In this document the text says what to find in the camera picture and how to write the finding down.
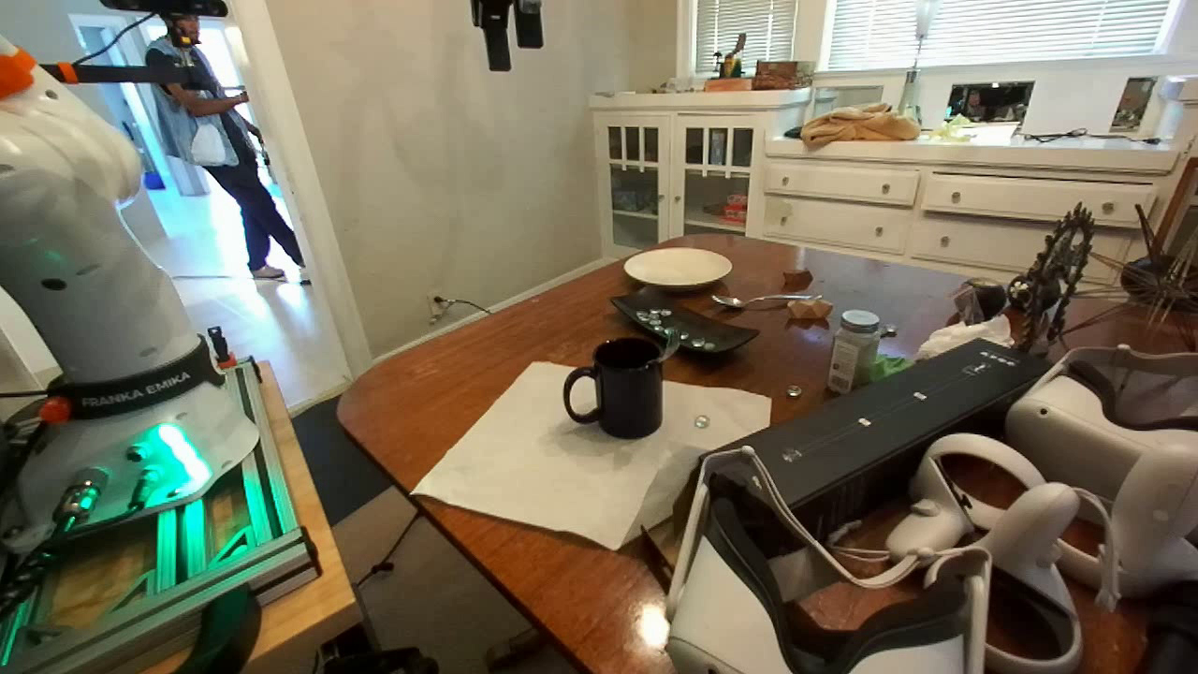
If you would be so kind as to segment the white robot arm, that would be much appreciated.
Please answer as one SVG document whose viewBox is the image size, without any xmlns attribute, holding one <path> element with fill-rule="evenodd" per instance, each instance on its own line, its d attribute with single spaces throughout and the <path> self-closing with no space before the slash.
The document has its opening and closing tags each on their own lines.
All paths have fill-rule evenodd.
<svg viewBox="0 0 1198 674">
<path fill-rule="evenodd" d="M 189 501 L 260 444 L 215 339 L 124 229 L 137 187 L 135 147 L 0 41 L 0 285 L 59 364 L 11 550 Z"/>
</svg>

